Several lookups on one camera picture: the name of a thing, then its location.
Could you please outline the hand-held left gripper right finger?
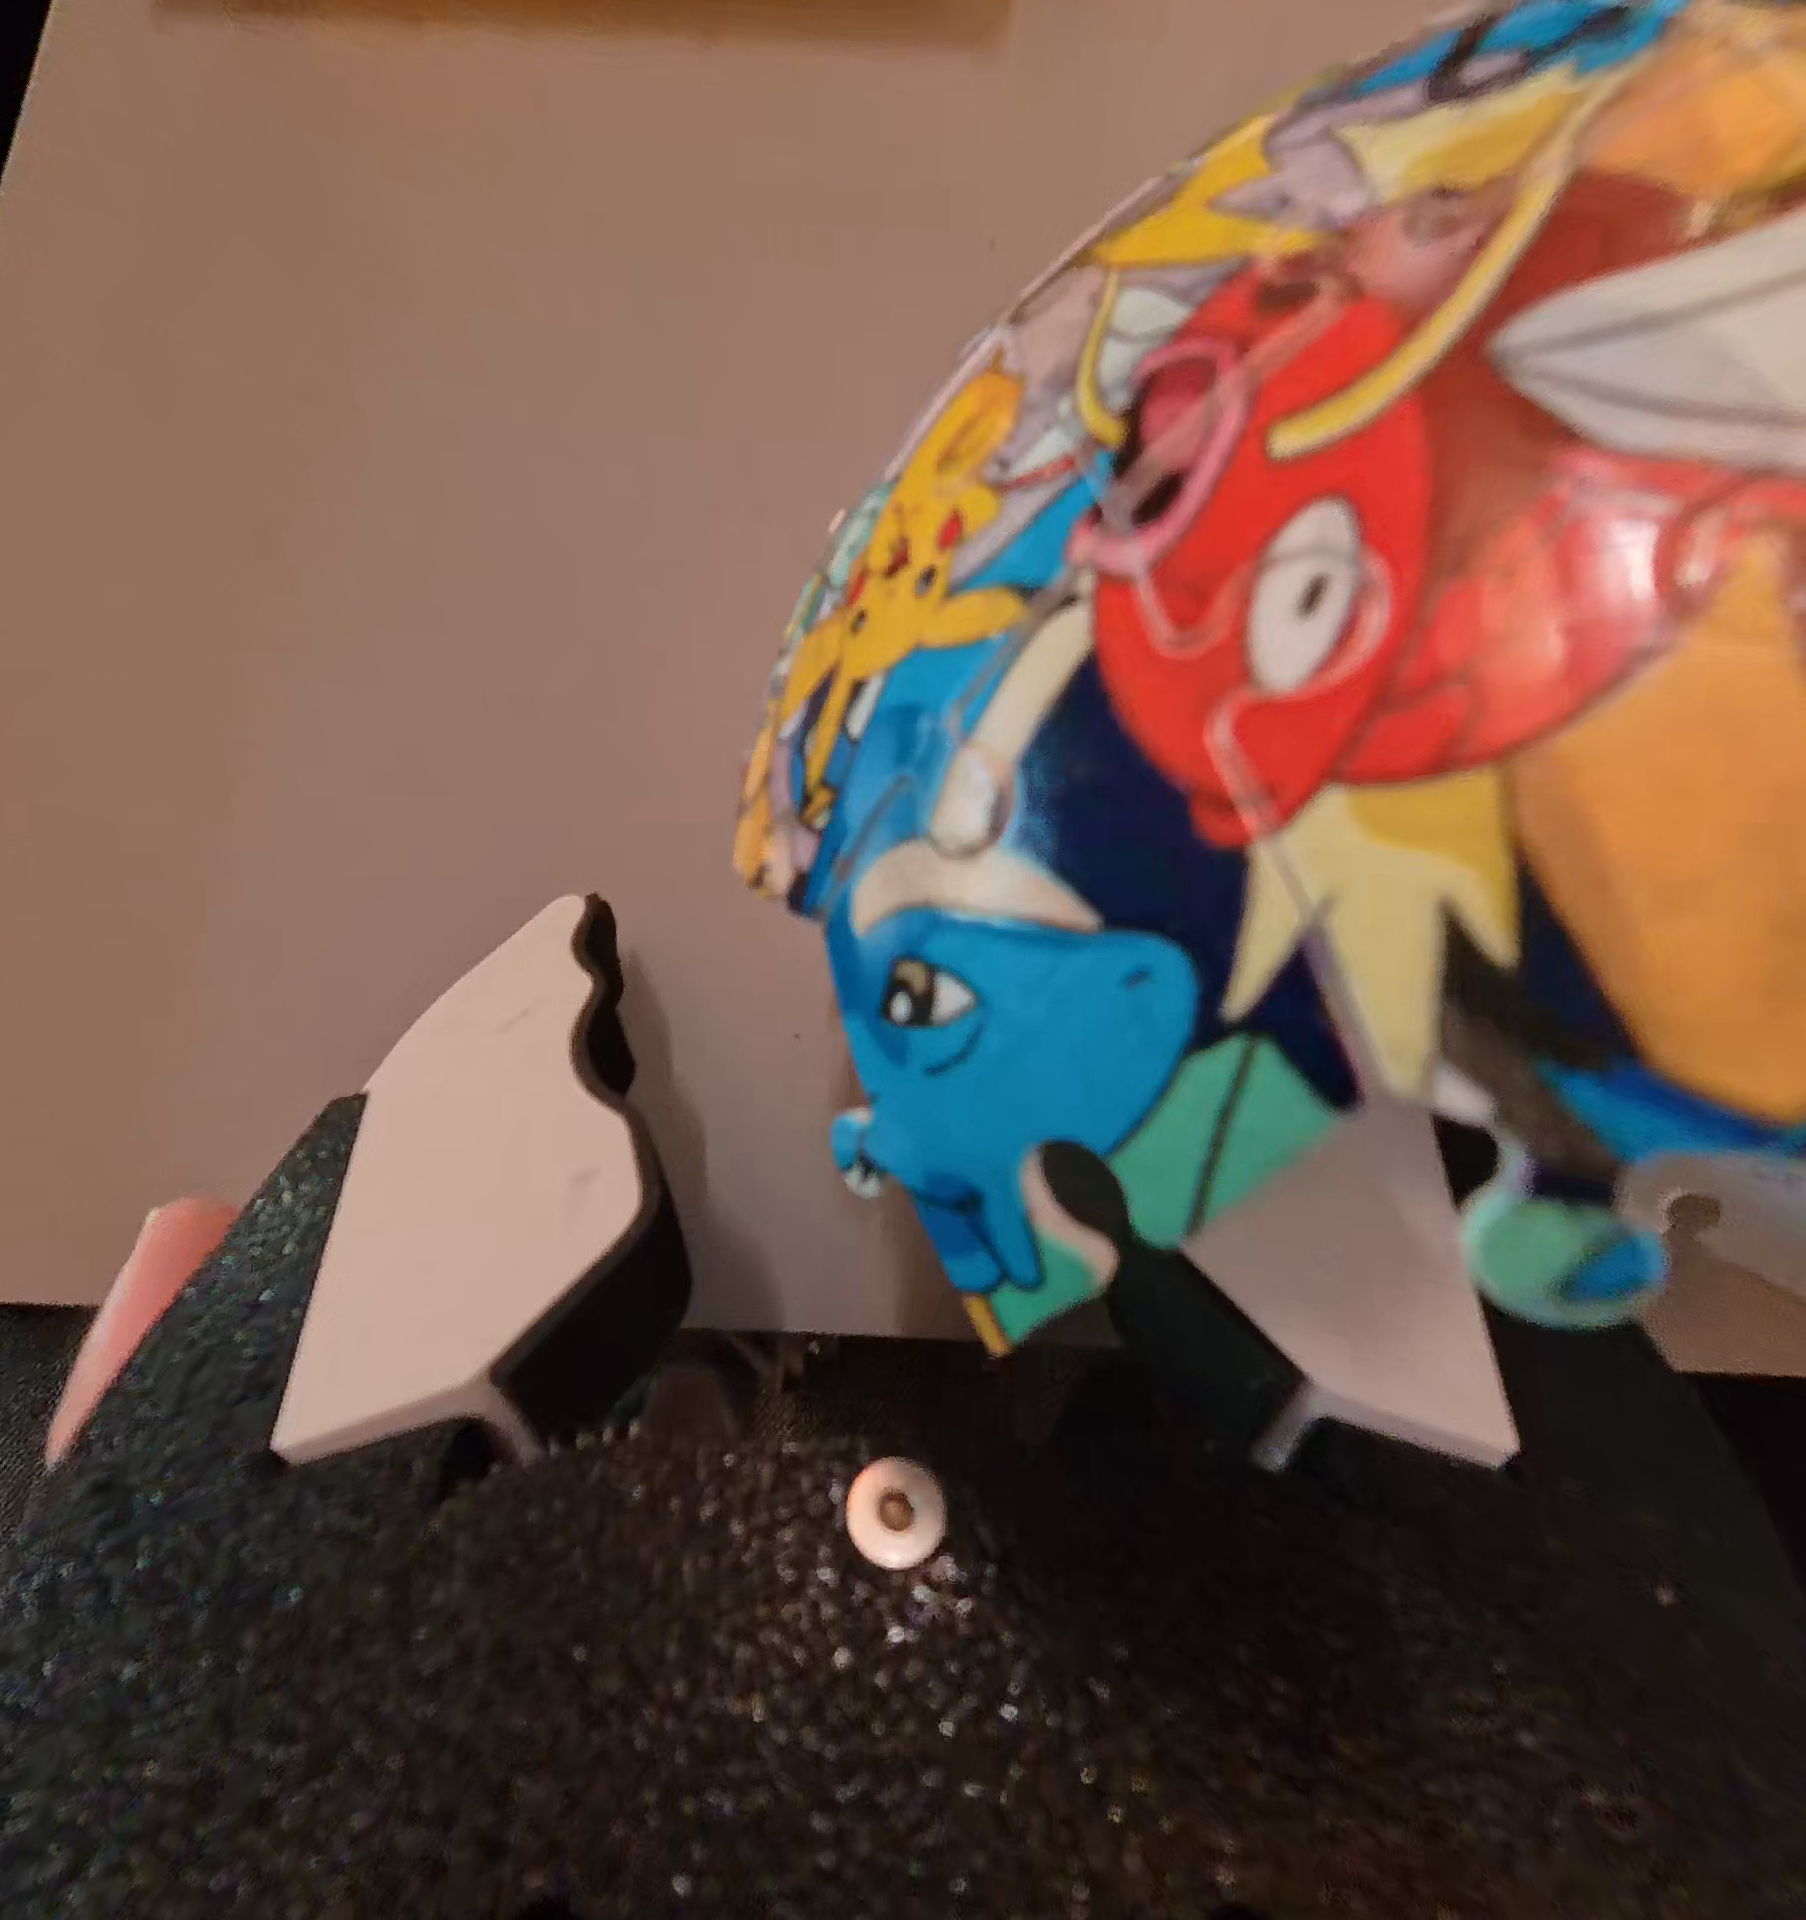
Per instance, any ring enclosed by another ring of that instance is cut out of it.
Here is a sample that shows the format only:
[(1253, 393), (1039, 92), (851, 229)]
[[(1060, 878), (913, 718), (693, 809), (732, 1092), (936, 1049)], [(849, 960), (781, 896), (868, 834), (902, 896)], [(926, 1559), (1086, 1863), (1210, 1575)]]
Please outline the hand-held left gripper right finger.
[(1187, 1151), (1027, 1164), (1033, 1223), (1225, 1447), (1279, 1472), (1326, 1425), (1503, 1469), (1519, 1447), (1430, 1120), (1231, 1108)]

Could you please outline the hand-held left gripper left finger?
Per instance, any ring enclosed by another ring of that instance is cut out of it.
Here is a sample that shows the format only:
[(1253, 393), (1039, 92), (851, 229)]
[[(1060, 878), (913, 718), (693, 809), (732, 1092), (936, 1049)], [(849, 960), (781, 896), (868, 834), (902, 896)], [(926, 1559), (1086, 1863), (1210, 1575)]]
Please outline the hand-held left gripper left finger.
[(621, 1019), (618, 924), (563, 896), (411, 1026), (362, 1089), (271, 1450), (429, 1426), (532, 1461), (609, 1426), (693, 1295)]

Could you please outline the colourful cartoon puzzle ball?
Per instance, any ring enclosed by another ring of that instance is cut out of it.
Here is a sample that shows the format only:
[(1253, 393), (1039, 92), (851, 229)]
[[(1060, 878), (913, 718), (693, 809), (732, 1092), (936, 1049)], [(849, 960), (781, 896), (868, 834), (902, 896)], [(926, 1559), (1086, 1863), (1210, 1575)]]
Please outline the colourful cartoon puzzle ball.
[(1806, 1166), (1806, 3), (1507, 3), (1293, 92), (832, 537), (732, 858), (823, 932), (844, 1185), (990, 1353), (1103, 1301), (1052, 1142), (1419, 1110), (1477, 1304), (1578, 1331), (1710, 1163), (1726, 1218)]

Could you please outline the person's left hand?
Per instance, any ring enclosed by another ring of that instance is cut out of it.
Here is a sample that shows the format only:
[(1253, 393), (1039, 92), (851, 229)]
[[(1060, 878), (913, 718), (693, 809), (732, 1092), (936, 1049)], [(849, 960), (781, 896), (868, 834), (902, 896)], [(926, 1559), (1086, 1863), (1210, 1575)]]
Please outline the person's left hand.
[(146, 1214), (124, 1266), (77, 1347), (46, 1436), (46, 1467), (75, 1447), (113, 1382), (149, 1331), (231, 1228), (237, 1205), (216, 1198), (175, 1198)]

